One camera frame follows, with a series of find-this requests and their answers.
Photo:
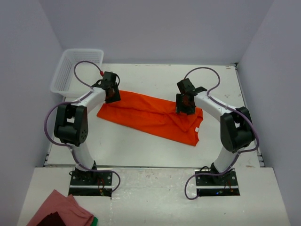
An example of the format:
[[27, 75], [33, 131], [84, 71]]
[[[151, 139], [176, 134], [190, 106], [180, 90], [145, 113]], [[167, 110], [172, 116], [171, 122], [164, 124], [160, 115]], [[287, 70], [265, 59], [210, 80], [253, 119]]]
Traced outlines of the orange t shirt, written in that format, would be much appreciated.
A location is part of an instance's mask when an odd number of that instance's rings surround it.
[[186, 115], [175, 112], [176, 103], [129, 91], [120, 91], [121, 100], [103, 104], [97, 117], [186, 145], [199, 142], [198, 129], [203, 111]]

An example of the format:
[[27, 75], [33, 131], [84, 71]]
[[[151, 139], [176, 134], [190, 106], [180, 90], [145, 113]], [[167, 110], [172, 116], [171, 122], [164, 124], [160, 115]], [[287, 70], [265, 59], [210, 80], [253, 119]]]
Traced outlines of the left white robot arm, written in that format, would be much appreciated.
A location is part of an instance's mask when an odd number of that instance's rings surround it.
[[54, 136], [60, 140], [60, 146], [70, 150], [75, 168], [82, 171], [81, 179], [87, 185], [93, 185], [98, 179], [95, 161], [86, 144], [88, 114], [99, 105], [121, 100], [119, 82], [117, 74], [104, 72], [88, 93], [57, 107]]

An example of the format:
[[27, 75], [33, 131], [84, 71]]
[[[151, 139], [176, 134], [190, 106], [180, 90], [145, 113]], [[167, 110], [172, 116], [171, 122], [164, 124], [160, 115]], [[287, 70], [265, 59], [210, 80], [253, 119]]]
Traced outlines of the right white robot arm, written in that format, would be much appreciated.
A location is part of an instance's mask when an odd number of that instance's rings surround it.
[[177, 83], [177, 114], [193, 115], [199, 107], [220, 124], [222, 149], [208, 172], [199, 172], [197, 177], [210, 177], [215, 185], [222, 184], [240, 154], [256, 139], [249, 110], [246, 107], [234, 108], [209, 96], [204, 87], [194, 87], [189, 79]]

